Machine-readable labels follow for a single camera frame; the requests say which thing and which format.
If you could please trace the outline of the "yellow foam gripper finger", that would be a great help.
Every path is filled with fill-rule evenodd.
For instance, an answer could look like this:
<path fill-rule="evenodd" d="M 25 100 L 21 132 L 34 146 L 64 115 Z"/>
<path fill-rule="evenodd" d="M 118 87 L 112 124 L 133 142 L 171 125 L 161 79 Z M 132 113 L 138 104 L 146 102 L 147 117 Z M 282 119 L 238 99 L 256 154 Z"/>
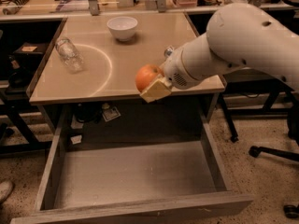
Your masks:
<path fill-rule="evenodd" d="M 165 77 L 155 78 L 146 89 L 140 93 L 140 97 L 147 103 L 160 100 L 171 94 L 172 83 Z"/>

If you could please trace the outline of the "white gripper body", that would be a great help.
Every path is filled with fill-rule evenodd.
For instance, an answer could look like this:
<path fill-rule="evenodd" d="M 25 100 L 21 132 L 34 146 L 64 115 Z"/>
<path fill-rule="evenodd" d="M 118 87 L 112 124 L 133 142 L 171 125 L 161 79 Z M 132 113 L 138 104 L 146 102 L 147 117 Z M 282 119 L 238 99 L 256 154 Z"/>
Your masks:
<path fill-rule="evenodd" d="M 187 90 L 199 85 L 202 80 L 188 74 L 181 59 L 182 51 L 183 49 L 175 49 L 168 58 L 165 58 L 163 70 L 165 78 L 172 83 L 173 87 Z"/>

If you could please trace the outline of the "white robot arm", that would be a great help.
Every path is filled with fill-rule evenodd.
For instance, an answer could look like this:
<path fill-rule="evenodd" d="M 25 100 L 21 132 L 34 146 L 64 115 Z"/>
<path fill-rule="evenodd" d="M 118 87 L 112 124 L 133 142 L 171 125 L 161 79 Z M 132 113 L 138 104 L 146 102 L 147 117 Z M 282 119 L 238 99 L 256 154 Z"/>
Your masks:
<path fill-rule="evenodd" d="M 246 67 L 299 91 L 299 35 L 258 7 L 232 3 L 212 15 L 204 34 L 172 51 L 140 96 L 150 103 Z"/>

